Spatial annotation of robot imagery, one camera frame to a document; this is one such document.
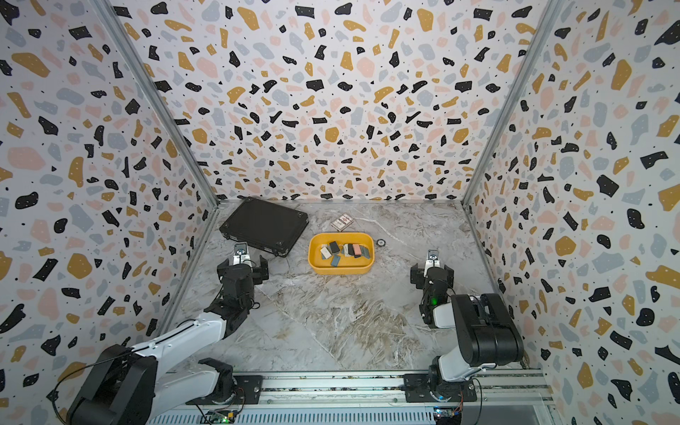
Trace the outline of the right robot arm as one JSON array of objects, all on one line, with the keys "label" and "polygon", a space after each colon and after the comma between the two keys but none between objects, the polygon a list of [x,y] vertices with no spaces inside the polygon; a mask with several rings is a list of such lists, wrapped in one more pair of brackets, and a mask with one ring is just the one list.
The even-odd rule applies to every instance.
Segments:
[{"label": "right robot arm", "polygon": [[428,251],[423,267],[411,267],[410,283],[423,292],[423,322],[432,329],[454,330],[457,345],[435,357],[427,373],[404,376],[409,403],[475,401],[471,378],[522,360],[522,337],[502,297],[453,293],[454,271],[441,264],[437,250]]}]

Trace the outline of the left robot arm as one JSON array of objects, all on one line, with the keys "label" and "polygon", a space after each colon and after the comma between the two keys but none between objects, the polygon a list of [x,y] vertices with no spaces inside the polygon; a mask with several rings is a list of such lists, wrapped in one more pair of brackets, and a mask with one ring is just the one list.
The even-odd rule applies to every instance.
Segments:
[{"label": "left robot arm", "polygon": [[148,342],[114,345],[86,366],[88,376],[62,421],[65,424],[145,424],[178,406],[245,405],[234,368],[205,358],[182,372],[175,367],[222,341],[258,307],[256,286],[269,278],[268,262],[251,259],[247,244],[216,268],[221,288],[197,317]]}]

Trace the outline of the yellow storage box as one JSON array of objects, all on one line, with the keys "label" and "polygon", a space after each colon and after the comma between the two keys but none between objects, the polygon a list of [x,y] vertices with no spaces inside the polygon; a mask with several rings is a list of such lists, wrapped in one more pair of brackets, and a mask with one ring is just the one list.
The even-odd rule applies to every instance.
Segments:
[{"label": "yellow storage box", "polygon": [[[330,258],[322,258],[321,249],[326,247],[329,250],[329,243],[337,242],[340,253],[331,254]],[[359,244],[370,251],[371,259],[365,257],[355,258],[354,256],[344,256],[344,244]],[[331,259],[334,255],[341,257],[337,267],[331,267]],[[315,235],[308,246],[308,263],[316,274],[320,276],[355,276],[356,274],[366,274],[373,267],[375,262],[375,243],[374,239],[365,233],[320,233]]]}]

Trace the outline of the playing card box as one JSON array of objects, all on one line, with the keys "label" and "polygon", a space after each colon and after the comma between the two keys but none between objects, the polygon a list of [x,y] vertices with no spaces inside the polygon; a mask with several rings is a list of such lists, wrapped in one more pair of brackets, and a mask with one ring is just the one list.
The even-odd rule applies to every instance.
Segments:
[{"label": "playing card box", "polygon": [[332,221],[331,226],[337,231],[337,232],[343,232],[349,228],[352,223],[354,223],[354,218],[352,218],[348,214],[342,214],[340,217]]}]

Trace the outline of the black flat case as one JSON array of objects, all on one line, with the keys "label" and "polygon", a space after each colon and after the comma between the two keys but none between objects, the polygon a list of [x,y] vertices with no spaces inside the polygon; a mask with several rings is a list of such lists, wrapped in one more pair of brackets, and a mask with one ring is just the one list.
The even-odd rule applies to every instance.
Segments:
[{"label": "black flat case", "polygon": [[226,239],[284,258],[308,223],[306,212],[258,198],[245,198],[221,224],[220,232]]}]

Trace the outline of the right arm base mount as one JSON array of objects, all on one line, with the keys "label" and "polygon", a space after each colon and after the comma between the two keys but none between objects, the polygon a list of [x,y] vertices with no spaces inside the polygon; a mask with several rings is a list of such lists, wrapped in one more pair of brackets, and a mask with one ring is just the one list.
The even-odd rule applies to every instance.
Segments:
[{"label": "right arm base mount", "polygon": [[460,403],[477,400],[475,386],[469,381],[450,383],[431,374],[405,374],[403,384],[408,403]]}]

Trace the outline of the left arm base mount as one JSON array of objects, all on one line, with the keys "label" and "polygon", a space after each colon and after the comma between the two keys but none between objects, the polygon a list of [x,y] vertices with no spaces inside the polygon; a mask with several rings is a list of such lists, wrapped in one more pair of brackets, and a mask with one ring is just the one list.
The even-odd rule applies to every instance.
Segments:
[{"label": "left arm base mount", "polygon": [[257,405],[260,401],[263,381],[262,375],[219,377],[212,391],[203,397],[193,398],[187,402],[187,405],[209,407]]}]

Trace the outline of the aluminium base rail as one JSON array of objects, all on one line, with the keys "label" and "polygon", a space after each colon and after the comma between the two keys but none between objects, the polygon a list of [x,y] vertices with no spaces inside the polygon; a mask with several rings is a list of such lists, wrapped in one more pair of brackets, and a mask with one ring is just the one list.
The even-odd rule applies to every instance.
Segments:
[{"label": "aluminium base rail", "polygon": [[423,371],[255,372],[264,377],[257,405],[181,405],[145,424],[558,424],[545,379],[536,370],[482,372],[469,380],[477,400],[408,403],[403,375]]}]

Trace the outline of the left aluminium corner post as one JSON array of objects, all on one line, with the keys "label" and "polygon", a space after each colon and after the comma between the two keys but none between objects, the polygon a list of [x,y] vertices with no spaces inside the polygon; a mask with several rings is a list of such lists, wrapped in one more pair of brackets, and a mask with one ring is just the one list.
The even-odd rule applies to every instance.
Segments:
[{"label": "left aluminium corner post", "polygon": [[171,139],[175,143],[176,148],[182,154],[187,168],[196,180],[197,187],[203,192],[205,199],[212,209],[219,206],[219,200],[212,192],[209,182],[202,173],[196,159],[194,158],[191,148],[187,145],[182,131],[176,124],[173,116],[166,107],[159,91],[156,89],[153,79],[148,75],[143,65],[143,60],[139,57],[134,45],[129,36],[125,32],[124,26],[120,23],[118,15],[115,13],[110,1],[90,1],[93,10],[97,17],[103,24],[104,28],[110,35],[120,54],[129,66],[129,71],[139,84],[143,95],[152,106],[153,111],[159,118],[159,122],[163,129],[170,134]]}]

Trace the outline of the aluminium corner post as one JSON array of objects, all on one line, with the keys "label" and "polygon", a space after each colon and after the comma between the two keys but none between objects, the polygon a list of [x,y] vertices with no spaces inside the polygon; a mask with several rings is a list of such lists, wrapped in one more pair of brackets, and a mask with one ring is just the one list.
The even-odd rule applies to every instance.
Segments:
[{"label": "aluminium corner post", "polygon": [[515,106],[517,106],[520,102],[522,93],[527,82],[529,81],[529,78],[531,77],[532,69],[536,65],[538,57],[540,56],[543,49],[545,40],[548,37],[548,33],[554,26],[554,23],[561,12],[563,4],[564,2],[562,0],[550,0],[546,3],[545,10],[543,11],[536,28],[536,34],[532,37],[524,60],[510,88],[510,92],[508,93],[503,106],[500,108],[499,118],[492,129],[490,140],[479,156],[476,170],[473,173],[469,187],[467,188],[467,191],[461,202],[461,205],[465,209],[472,205],[475,192],[483,180],[485,169],[492,162],[492,154],[494,154],[496,148],[499,145],[501,136],[503,136],[506,126],[510,121]]},{"label": "aluminium corner post", "polygon": [[175,143],[176,148],[182,154],[187,168],[196,180],[197,187],[203,192],[205,199],[212,209],[219,206],[219,200],[212,192],[209,182],[202,173],[196,159],[194,158],[191,148],[187,145],[182,131],[176,124],[173,116],[166,107],[159,91],[156,89],[153,79],[148,75],[143,65],[143,60],[139,57],[134,45],[129,36],[125,32],[124,26],[120,23],[118,15],[115,13],[110,1],[90,1],[93,10],[97,17],[103,24],[104,28],[110,35],[120,54],[129,66],[129,71],[139,84],[143,95],[152,106],[153,111],[159,118],[159,122],[163,129],[170,134],[171,139]]}]

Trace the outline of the right aluminium corner post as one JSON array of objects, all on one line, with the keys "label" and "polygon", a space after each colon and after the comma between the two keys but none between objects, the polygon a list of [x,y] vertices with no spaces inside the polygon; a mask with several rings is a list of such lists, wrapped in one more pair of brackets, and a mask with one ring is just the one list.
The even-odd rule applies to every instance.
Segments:
[{"label": "right aluminium corner post", "polygon": [[461,205],[465,209],[472,205],[475,192],[483,180],[485,169],[492,162],[492,154],[494,154],[496,148],[499,145],[501,136],[503,136],[506,126],[510,121],[515,106],[517,106],[520,102],[522,93],[527,82],[529,81],[529,78],[531,77],[532,69],[536,65],[538,57],[540,56],[543,49],[545,40],[548,37],[548,33],[554,26],[554,23],[561,12],[563,4],[564,2],[562,0],[550,0],[546,3],[545,10],[543,11],[536,28],[536,34],[532,37],[524,60],[510,88],[510,92],[508,93],[503,106],[500,108],[499,118],[492,129],[490,140],[479,156],[476,170],[473,173],[469,187],[467,188],[467,191],[461,202]]}]

